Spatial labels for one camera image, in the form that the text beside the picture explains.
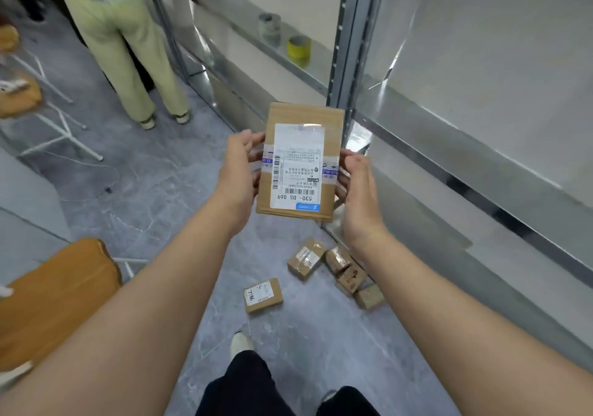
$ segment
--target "marble floor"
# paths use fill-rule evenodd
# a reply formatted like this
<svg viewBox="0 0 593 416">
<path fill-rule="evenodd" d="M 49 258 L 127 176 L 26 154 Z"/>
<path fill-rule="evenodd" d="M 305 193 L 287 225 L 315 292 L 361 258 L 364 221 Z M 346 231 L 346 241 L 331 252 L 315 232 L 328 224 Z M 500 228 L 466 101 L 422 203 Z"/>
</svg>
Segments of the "marble floor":
<svg viewBox="0 0 593 416">
<path fill-rule="evenodd" d="M 194 114 L 189 124 L 169 119 L 155 93 L 157 127 L 143 131 L 127 118 L 66 21 L 55 12 L 48 19 L 45 27 L 21 26 L 23 44 L 75 99 L 67 105 L 51 98 L 88 124 L 89 130 L 76 129 L 76 135 L 110 167 L 65 159 L 97 164 L 67 143 L 28 161 L 64 200 L 73 239 L 98 237 L 112 256 L 150 260 L 213 191 L 231 131 L 189 87 Z M 19 145 L 50 136 L 31 118 L 4 121 L 2 128 Z M 206 385 L 224 373 L 237 330 L 251 335 L 297 415 L 314 414 L 328 390 L 345 384 L 356 386 L 382 415 L 457 415 L 389 307 L 361 311 L 334 286 L 325 267 L 307 283 L 289 274 L 286 259 L 308 237 L 333 245 L 312 221 L 252 214 L 229 246 L 167 415 L 193 415 Z M 242 290 L 271 277 L 278 277 L 284 304 L 248 317 Z"/>
</svg>

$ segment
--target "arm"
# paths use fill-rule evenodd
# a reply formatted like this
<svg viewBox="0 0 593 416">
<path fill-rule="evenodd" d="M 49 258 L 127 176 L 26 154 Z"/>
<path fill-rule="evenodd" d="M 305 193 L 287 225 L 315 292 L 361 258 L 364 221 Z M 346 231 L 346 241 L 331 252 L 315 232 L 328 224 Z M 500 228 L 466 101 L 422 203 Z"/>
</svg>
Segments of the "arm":
<svg viewBox="0 0 593 416">
<path fill-rule="evenodd" d="M 593 376 L 483 306 L 397 242 L 381 221 L 368 159 L 343 151 L 351 178 L 346 241 L 464 415 L 589 415 Z"/>
<path fill-rule="evenodd" d="M 154 261 L 0 399 L 20 416 L 162 415 L 218 277 L 247 223 L 263 134 L 229 137 L 210 200 Z"/>
</svg>

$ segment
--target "yellow tape roll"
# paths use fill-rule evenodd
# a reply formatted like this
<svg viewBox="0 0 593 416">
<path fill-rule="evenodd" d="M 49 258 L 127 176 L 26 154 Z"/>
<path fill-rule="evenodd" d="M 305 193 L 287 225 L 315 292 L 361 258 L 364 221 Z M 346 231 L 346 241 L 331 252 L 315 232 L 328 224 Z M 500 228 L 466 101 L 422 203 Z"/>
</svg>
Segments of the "yellow tape roll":
<svg viewBox="0 0 593 416">
<path fill-rule="evenodd" d="M 286 44 L 286 54 L 291 60 L 304 60 L 311 55 L 311 39 L 304 35 L 293 35 Z"/>
</svg>

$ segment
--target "cardboard box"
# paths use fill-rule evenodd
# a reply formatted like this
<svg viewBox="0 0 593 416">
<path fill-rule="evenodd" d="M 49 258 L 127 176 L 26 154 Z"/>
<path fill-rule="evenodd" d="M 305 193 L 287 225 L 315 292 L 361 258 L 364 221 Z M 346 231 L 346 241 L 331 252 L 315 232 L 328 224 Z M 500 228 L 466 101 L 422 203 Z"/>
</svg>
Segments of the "cardboard box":
<svg viewBox="0 0 593 416">
<path fill-rule="evenodd" d="M 288 259 L 288 270 L 301 280 L 307 279 L 322 262 L 327 251 L 319 241 L 309 238 L 299 251 Z"/>
<path fill-rule="evenodd" d="M 336 277 L 344 272 L 352 263 L 354 263 L 354 260 L 352 260 L 348 250 L 343 246 L 338 245 L 326 253 L 326 264 L 330 268 L 331 273 Z"/>
<path fill-rule="evenodd" d="M 374 283 L 373 285 L 361 288 L 355 292 L 354 299 L 356 299 L 356 303 L 358 303 L 360 308 L 363 310 L 370 310 L 383 302 L 385 297 L 379 289 L 379 286 Z"/>
<path fill-rule="evenodd" d="M 284 301 L 277 278 L 271 278 L 246 288 L 243 291 L 243 298 L 245 299 L 245 313 L 248 315 Z"/>
<path fill-rule="evenodd" d="M 356 263 L 348 266 L 344 273 L 337 278 L 336 286 L 348 297 L 352 297 L 354 292 L 367 279 L 367 273 Z"/>
<path fill-rule="evenodd" d="M 333 219 L 344 111 L 270 104 L 257 213 Z"/>
</svg>

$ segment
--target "cable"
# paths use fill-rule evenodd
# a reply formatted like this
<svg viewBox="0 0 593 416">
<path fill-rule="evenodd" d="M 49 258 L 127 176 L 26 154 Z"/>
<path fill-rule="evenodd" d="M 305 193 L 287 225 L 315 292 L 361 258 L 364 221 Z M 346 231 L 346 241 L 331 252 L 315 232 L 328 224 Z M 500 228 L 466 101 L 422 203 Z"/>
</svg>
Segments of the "cable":
<svg viewBox="0 0 593 416">
<path fill-rule="evenodd" d="M 79 204 L 79 203 L 83 203 L 83 202 L 92 201 L 93 199 L 98 198 L 103 193 L 111 193 L 111 188 L 114 187 L 115 185 L 117 185 L 120 180 L 122 180 L 122 174 L 119 172 L 119 169 L 117 169 L 114 166 L 110 166 L 110 165 L 93 165 L 92 163 L 81 162 L 80 160 L 75 160 L 74 158 L 64 157 L 62 155 L 54 154 L 53 152 L 49 152 L 49 151 L 41 151 L 41 152 L 45 152 L 46 154 L 53 155 L 54 157 L 63 158 L 64 160 L 70 160 L 71 162 L 79 163 L 80 165 L 94 166 L 94 167 L 99 167 L 99 168 L 111 168 L 111 169 L 113 169 L 117 173 L 117 179 L 111 185 L 106 186 L 103 189 L 103 191 L 100 191 L 98 194 L 94 195 L 93 197 L 90 197 L 88 199 L 83 199 L 81 201 L 74 201 L 74 200 L 70 200 L 70 199 L 60 199 L 60 201 L 62 201 L 62 202 L 73 202 L 73 203 L 78 203 Z"/>
</svg>

